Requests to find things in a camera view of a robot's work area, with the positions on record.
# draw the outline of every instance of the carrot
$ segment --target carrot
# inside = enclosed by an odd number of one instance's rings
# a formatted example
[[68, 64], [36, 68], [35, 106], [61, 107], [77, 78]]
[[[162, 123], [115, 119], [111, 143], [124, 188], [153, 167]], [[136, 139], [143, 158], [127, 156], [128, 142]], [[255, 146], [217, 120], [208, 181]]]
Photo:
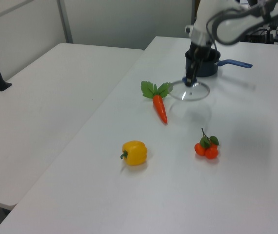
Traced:
[[167, 123], [167, 116], [162, 97], [160, 95], [155, 95], [152, 100], [160, 119], [164, 123]]
[[152, 98], [154, 107], [160, 117], [160, 119], [167, 123], [167, 116], [165, 111], [165, 106], [163, 103], [164, 97], [169, 94], [170, 83], [164, 83], [159, 88], [156, 84], [152, 84], [148, 81], [141, 82], [142, 95], [146, 98]]

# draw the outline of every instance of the pepper stem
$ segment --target pepper stem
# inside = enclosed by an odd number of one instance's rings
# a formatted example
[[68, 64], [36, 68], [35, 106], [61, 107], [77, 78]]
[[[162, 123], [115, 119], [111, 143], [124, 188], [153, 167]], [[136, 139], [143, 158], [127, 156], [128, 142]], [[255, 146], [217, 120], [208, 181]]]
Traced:
[[128, 155], [127, 151], [124, 150], [124, 153], [120, 156], [120, 158], [121, 159], [123, 159], [123, 157], [127, 158], [127, 155]]

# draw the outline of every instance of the toy vegetable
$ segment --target toy vegetable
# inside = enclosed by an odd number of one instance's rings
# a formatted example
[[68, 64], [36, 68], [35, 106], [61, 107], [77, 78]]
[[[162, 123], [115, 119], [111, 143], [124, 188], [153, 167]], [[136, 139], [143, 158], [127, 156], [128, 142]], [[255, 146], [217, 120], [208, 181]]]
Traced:
[[203, 132], [203, 137], [201, 138], [199, 143], [197, 143], [194, 146], [194, 149], [198, 155], [206, 156], [208, 159], [214, 159], [219, 154], [217, 149], [219, 146], [219, 141], [215, 136], [208, 137], [204, 133], [203, 128], [202, 128], [202, 132]]
[[159, 88], [157, 88], [156, 84], [152, 84], [148, 81], [141, 82], [141, 90], [143, 92], [143, 96], [146, 98], [152, 98], [155, 109], [160, 117], [160, 119], [167, 123], [167, 116], [165, 111], [165, 106], [163, 103], [164, 97], [168, 95], [168, 87], [170, 83], [164, 83]]
[[135, 166], [146, 161], [148, 150], [144, 143], [138, 140], [133, 140], [123, 144], [122, 152], [123, 154], [120, 158], [124, 158], [128, 165]]

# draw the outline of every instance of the white wall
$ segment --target white wall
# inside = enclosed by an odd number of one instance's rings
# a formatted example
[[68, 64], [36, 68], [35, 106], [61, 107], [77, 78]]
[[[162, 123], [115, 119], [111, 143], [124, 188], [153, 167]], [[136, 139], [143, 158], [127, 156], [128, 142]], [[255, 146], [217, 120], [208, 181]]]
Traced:
[[192, 0], [61, 0], [74, 43], [145, 49], [155, 36], [187, 37]]
[[57, 0], [33, 0], [1, 16], [0, 71], [4, 80], [62, 42], [65, 36]]

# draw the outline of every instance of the blue pot handle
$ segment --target blue pot handle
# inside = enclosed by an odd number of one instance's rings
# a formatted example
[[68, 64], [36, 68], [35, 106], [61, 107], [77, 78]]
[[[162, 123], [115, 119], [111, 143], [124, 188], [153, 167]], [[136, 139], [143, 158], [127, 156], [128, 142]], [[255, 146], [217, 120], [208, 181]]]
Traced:
[[245, 68], [251, 68], [251, 67], [253, 67], [253, 65], [251, 65], [251, 64], [249, 64], [249, 63], [240, 62], [240, 61], [236, 61], [236, 60], [232, 60], [232, 59], [226, 59], [226, 60], [223, 60], [223, 61], [219, 61], [219, 62], [217, 63], [217, 66], [218, 66], [218, 67], [221, 67], [221, 66], [226, 65], [226, 64], [232, 64], [232, 65], [235, 65], [235, 66], [245, 67]]

